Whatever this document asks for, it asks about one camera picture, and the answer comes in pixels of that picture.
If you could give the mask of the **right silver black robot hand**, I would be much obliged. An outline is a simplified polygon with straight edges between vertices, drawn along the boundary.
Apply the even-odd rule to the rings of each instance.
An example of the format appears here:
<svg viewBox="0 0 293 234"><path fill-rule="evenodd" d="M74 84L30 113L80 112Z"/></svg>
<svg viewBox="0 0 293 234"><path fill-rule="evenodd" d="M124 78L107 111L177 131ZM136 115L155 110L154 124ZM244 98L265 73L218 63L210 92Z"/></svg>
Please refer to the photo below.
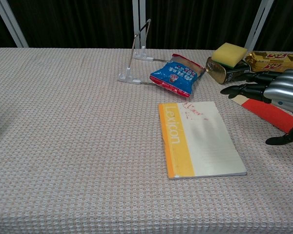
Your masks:
<svg viewBox="0 0 293 234"><path fill-rule="evenodd" d="M293 69L284 72L262 71L243 73L235 78L246 81L245 84L233 85L220 91L233 99L238 95L280 107L293 114ZM266 140L268 145L286 145L293 142L293 127L278 137Z"/></svg>

